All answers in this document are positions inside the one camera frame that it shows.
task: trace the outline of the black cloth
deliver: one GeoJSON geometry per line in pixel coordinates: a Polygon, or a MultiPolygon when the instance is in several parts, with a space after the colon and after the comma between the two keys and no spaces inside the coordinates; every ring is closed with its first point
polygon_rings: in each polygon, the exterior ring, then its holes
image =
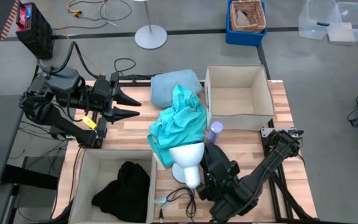
{"type": "Polygon", "coordinates": [[[117,180],[92,199],[92,205],[125,222],[144,223],[147,217],[150,177],[139,164],[125,162],[117,180]]]}

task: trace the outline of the clear plastic bin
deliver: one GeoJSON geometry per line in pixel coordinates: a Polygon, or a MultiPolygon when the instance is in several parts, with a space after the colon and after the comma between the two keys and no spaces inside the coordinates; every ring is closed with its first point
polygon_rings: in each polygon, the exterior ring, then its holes
{"type": "Polygon", "coordinates": [[[341,22],[328,27],[329,41],[352,45],[358,41],[358,3],[339,2],[337,6],[341,22]]]}
{"type": "Polygon", "coordinates": [[[299,35],[322,39],[331,23],[340,22],[335,0],[307,0],[299,15],[299,35]]]}

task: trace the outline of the concrete floor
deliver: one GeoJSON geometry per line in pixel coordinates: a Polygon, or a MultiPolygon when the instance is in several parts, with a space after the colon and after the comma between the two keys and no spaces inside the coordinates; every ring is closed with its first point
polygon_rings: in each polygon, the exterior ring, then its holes
{"type": "MultiPolygon", "coordinates": [[[[117,22],[119,27],[68,29],[68,33],[135,32],[146,23],[144,5],[127,2],[133,15],[117,22]]],[[[66,2],[49,0],[44,3],[62,26],[94,25],[69,15],[66,2]]],[[[305,0],[265,0],[265,3],[269,28],[298,26],[298,15],[305,0]]],[[[77,6],[84,16],[98,17],[99,6],[77,6]]],[[[106,7],[110,18],[125,10],[116,0],[110,0],[106,7]]],[[[149,8],[152,22],[166,30],[223,29],[225,26],[226,2],[222,0],[153,0],[149,2],[149,8]]],[[[46,12],[44,16],[56,27],[46,12]]],[[[14,27],[9,33],[11,37],[15,36],[13,30],[14,27]]],[[[137,62],[137,66],[126,74],[190,68],[200,79],[205,77],[209,63],[260,63],[255,47],[227,45],[224,38],[224,34],[170,35],[167,43],[157,50],[141,49],[133,37],[76,41],[82,52],[107,75],[114,71],[112,63],[119,57],[130,57],[137,62]]],[[[271,79],[284,80],[296,127],[305,130],[302,153],[319,218],[358,223],[358,128],[352,128],[346,121],[358,96],[358,43],[351,47],[333,45],[327,39],[301,38],[297,32],[269,32],[262,43],[271,79]]],[[[45,64],[59,65],[67,48],[67,40],[57,40],[53,60],[45,64]]],[[[69,66],[90,79],[76,54],[69,66]]],[[[34,68],[35,59],[21,43],[0,42],[0,95],[22,93],[30,83],[34,68]]],[[[25,156],[39,156],[55,144],[20,133],[12,157],[23,149],[26,149],[25,156]]],[[[21,158],[10,161],[18,165],[21,162],[21,158]]],[[[37,169],[45,170],[47,166],[46,163],[37,169]]],[[[28,218],[44,220],[50,215],[52,203],[53,193],[35,193],[30,200],[23,199],[21,211],[28,218]]],[[[17,216],[16,223],[24,221],[17,216]]]]}

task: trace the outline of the wooden table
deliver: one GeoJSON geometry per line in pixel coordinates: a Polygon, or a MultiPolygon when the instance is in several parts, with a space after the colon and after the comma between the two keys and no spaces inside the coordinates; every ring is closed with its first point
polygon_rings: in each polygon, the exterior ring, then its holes
{"type": "MultiPolygon", "coordinates": [[[[285,94],[284,84],[281,81],[269,81],[270,90],[273,95],[275,116],[274,125],[276,128],[294,127],[290,107],[288,105],[287,96],[285,94]]],[[[124,119],[108,126],[106,139],[103,141],[102,149],[143,149],[151,150],[147,142],[149,134],[149,126],[159,117],[160,108],[156,108],[150,102],[150,87],[122,87],[125,94],[142,103],[141,107],[122,106],[121,109],[136,110],[140,112],[140,116],[124,119]]],[[[204,101],[203,92],[199,96],[204,101]]],[[[75,119],[84,116],[83,110],[77,110],[75,119]]],[[[82,128],[86,128],[85,124],[77,123],[82,128]]],[[[216,143],[228,156],[230,160],[236,160],[241,168],[239,177],[250,174],[254,168],[264,159],[262,143],[258,131],[223,131],[216,143]]],[[[71,182],[73,177],[73,166],[75,157],[78,152],[77,142],[69,143],[66,151],[65,161],[63,163],[62,173],[58,187],[58,198],[55,213],[53,217],[61,214],[63,209],[68,205],[70,199],[71,182]]],[[[77,165],[75,167],[75,181],[73,187],[73,197],[76,192],[76,182],[78,180],[78,172],[81,163],[81,153],[77,165]]],[[[308,178],[306,176],[305,167],[298,157],[292,157],[283,163],[285,177],[289,191],[292,193],[296,201],[303,207],[306,213],[312,217],[316,217],[313,199],[311,197],[308,178]]],[[[164,168],[158,162],[157,166],[157,189],[155,197],[159,198],[168,195],[171,191],[183,187],[172,177],[171,168],[164,168]]],[[[285,206],[283,197],[278,190],[278,199],[282,217],[285,217],[285,206]]],[[[164,209],[165,222],[190,222],[185,215],[186,205],[189,201],[188,197],[182,197],[177,201],[171,202],[164,209]]],[[[209,209],[212,202],[201,201],[196,194],[196,216],[195,222],[208,222],[211,219],[209,209]]],[[[155,222],[158,220],[159,207],[155,206],[155,222]]],[[[272,199],[269,189],[269,183],[264,184],[264,191],[259,197],[258,206],[251,210],[243,217],[236,216],[230,219],[230,222],[271,222],[275,221],[273,213],[272,199]]]]}

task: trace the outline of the beige fabric box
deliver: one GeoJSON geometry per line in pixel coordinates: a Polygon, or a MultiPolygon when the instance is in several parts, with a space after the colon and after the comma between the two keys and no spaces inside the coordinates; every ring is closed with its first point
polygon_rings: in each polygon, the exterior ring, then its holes
{"type": "Polygon", "coordinates": [[[209,65],[205,84],[208,129],[260,130],[274,116],[263,65],[209,65]]]}
{"type": "Polygon", "coordinates": [[[103,213],[91,204],[92,198],[113,180],[126,161],[140,164],[150,176],[149,202],[146,224],[154,219],[155,179],[157,163],[149,150],[85,149],[76,196],[71,208],[71,224],[123,224],[115,216],[103,213]]]}

